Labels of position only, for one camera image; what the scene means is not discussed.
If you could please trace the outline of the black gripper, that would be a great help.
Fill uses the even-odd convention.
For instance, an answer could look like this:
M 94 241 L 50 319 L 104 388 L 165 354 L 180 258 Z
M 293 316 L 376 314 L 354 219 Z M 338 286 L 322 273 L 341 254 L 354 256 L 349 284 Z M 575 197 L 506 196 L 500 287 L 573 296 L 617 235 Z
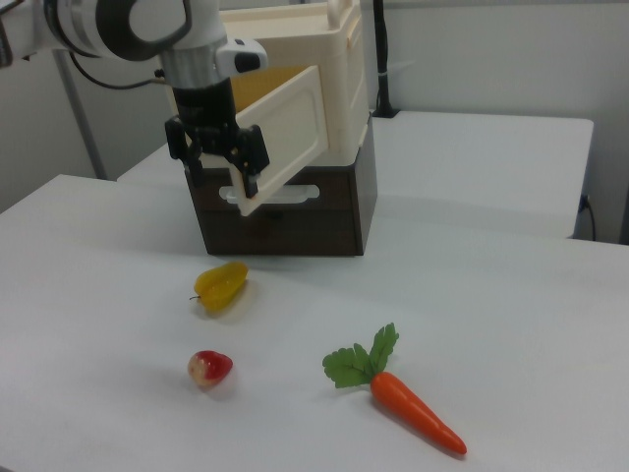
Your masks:
M 204 184 L 201 153 L 228 156 L 241 174 L 245 196 L 258 193 L 257 179 L 269 165 L 260 126 L 239 128 L 230 81 L 206 88 L 174 88 L 177 114 L 165 125 L 170 157 L 180 160 L 193 185 Z

